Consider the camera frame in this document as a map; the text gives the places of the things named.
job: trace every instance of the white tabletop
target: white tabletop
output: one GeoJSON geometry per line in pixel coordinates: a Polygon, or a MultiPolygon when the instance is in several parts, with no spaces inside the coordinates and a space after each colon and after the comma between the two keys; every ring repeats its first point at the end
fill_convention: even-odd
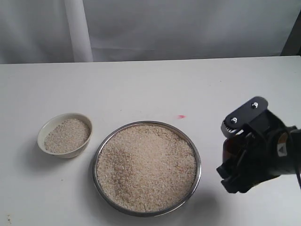
{"type": "Polygon", "coordinates": [[[0,225],[299,226],[295,175],[228,194],[216,172],[221,121],[257,95],[287,125],[301,127],[301,58],[0,65],[0,225]],[[61,160],[38,150],[36,138],[46,121],[67,112],[89,116],[94,134],[82,155],[61,160]],[[89,166],[109,133],[140,120],[181,129],[202,160],[191,199],[157,218],[111,208],[94,188],[89,166]]]}

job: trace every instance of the stainless steel bowl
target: stainless steel bowl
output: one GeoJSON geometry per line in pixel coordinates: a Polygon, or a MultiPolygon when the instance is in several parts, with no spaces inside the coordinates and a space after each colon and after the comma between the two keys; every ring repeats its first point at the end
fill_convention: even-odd
{"type": "Polygon", "coordinates": [[[199,157],[198,154],[198,150],[197,148],[194,146],[193,142],[188,138],[188,136],[186,136],[182,131],[180,131],[179,129],[177,129],[176,127],[173,127],[171,125],[159,122],[159,121],[137,121],[137,122],[133,122],[130,124],[127,124],[125,126],[120,127],[119,129],[115,130],[114,132],[112,132],[109,136],[107,136],[107,138],[101,143],[101,145],[99,146],[99,148],[97,149],[97,152],[94,156],[94,161],[93,161],[93,180],[94,180],[94,184],[99,192],[99,194],[115,209],[117,209],[118,211],[128,214],[128,215],[132,215],[132,216],[137,216],[137,217],[154,217],[154,216],[160,216],[163,214],[167,214],[177,208],[179,208],[180,206],[182,206],[194,193],[194,191],[196,190],[197,186],[198,186],[198,182],[200,180],[201,177],[201,159],[199,157]],[[127,210],[119,205],[117,205],[116,203],[114,203],[112,200],[109,199],[109,197],[105,194],[105,192],[103,191],[103,188],[101,186],[101,184],[99,183],[98,179],[97,179],[97,164],[98,164],[98,159],[99,159],[99,155],[101,155],[103,147],[105,146],[105,144],[118,132],[127,129],[129,127],[133,127],[133,126],[141,126],[141,125],[153,125],[153,126],[160,126],[166,129],[171,130],[172,132],[176,133],[179,137],[181,137],[182,139],[184,139],[189,145],[190,147],[193,149],[194,151],[194,157],[196,159],[196,163],[197,163],[197,172],[196,172],[196,177],[194,179],[193,185],[191,187],[191,189],[189,190],[189,192],[186,194],[185,197],[183,197],[183,199],[181,201],[179,201],[177,204],[164,209],[164,210],[160,210],[160,211],[155,211],[155,212],[136,212],[136,211],[132,211],[132,210],[127,210]]]}

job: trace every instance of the red mark on table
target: red mark on table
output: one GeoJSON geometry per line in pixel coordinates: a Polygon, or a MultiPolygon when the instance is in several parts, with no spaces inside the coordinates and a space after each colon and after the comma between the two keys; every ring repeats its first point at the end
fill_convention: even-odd
{"type": "Polygon", "coordinates": [[[180,114],[180,115],[178,115],[178,119],[183,119],[183,118],[185,118],[186,116],[185,115],[182,115],[182,114],[180,114]]]}

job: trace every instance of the uncooked rice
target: uncooked rice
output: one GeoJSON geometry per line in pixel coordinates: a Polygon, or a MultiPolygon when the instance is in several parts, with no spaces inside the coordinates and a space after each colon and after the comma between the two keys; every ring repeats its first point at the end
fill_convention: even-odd
{"type": "Polygon", "coordinates": [[[81,120],[67,119],[45,138],[45,148],[52,153],[67,153],[82,146],[90,135],[89,127],[81,120]]]}
{"type": "Polygon", "coordinates": [[[97,177],[117,205],[136,212],[169,208],[183,199],[196,175],[192,148],[159,126],[136,126],[112,137],[100,154],[97,177]]]}

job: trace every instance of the bolt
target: bolt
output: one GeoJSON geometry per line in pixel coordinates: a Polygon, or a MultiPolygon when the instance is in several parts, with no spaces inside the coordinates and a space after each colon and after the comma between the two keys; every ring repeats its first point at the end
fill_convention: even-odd
{"type": "Polygon", "coordinates": [[[236,124],[236,123],[237,123],[237,118],[236,118],[236,117],[231,118],[231,123],[232,123],[232,124],[236,124]]]}
{"type": "Polygon", "coordinates": [[[253,108],[253,109],[255,109],[255,108],[257,108],[257,107],[258,107],[258,103],[257,103],[257,102],[252,103],[252,108],[253,108]]]}

